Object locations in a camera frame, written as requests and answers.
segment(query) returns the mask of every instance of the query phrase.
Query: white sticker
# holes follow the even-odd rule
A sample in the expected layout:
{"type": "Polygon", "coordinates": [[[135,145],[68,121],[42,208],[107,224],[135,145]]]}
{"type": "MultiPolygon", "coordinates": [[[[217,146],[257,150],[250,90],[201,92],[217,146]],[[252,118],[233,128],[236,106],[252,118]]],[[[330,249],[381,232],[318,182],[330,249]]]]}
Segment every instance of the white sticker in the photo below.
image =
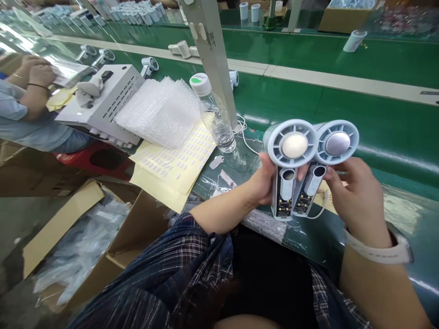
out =
{"type": "Polygon", "coordinates": [[[218,167],[221,163],[224,162],[224,157],[222,155],[218,155],[213,159],[213,161],[209,164],[209,167],[212,169],[215,169],[218,167]]]}

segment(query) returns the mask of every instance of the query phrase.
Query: light blue shirt sleeve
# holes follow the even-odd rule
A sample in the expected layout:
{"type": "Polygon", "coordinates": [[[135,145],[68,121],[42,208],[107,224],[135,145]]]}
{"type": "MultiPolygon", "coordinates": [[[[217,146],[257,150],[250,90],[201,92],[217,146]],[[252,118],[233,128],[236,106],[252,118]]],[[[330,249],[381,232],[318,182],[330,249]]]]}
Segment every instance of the light blue shirt sleeve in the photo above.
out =
{"type": "Polygon", "coordinates": [[[16,88],[9,82],[0,80],[0,116],[18,121],[26,116],[27,107],[18,102],[18,96],[21,98],[18,94],[21,92],[16,88]]]}

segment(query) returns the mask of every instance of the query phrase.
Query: floor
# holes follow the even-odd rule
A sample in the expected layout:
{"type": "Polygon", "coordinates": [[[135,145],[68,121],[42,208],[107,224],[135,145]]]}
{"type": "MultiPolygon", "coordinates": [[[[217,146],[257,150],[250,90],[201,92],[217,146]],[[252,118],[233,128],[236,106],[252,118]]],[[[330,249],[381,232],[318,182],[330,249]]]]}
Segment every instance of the floor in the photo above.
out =
{"type": "Polygon", "coordinates": [[[32,278],[23,281],[23,247],[68,198],[0,198],[0,329],[65,328],[74,314],[36,307],[32,278]]]}

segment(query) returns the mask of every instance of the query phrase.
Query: silver fan hub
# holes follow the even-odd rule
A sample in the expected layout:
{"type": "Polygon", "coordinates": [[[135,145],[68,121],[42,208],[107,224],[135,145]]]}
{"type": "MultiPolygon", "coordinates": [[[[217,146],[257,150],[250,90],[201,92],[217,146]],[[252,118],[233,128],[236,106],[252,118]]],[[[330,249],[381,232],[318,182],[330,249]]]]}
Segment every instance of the silver fan hub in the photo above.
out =
{"type": "Polygon", "coordinates": [[[331,156],[339,156],[347,152],[351,139],[345,132],[335,132],[325,141],[325,152],[331,156]]]}

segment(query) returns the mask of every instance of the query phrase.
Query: electrical cable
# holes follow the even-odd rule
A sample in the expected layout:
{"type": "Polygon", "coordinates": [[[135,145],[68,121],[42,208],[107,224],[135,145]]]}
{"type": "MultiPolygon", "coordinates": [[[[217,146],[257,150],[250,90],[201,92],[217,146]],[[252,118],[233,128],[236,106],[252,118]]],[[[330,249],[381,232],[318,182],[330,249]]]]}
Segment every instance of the electrical cable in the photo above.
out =
{"type": "Polygon", "coordinates": [[[242,134],[242,140],[244,141],[244,143],[246,144],[246,146],[250,149],[250,151],[252,151],[253,153],[259,154],[258,152],[256,152],[254,149],[252,149],[250,146],[248,146],[247,142],[246,142],[246,137],[244,136],[244,131],[247,129],[247,123],[244,117],[241,117],[240,115],[236,115],[237,117],[240,117],[242,119],[238,120],[239,125],[241,126],[241,129],[237,132],[235,132],[234,134],[237,135],[239,133],[242,134]]]}

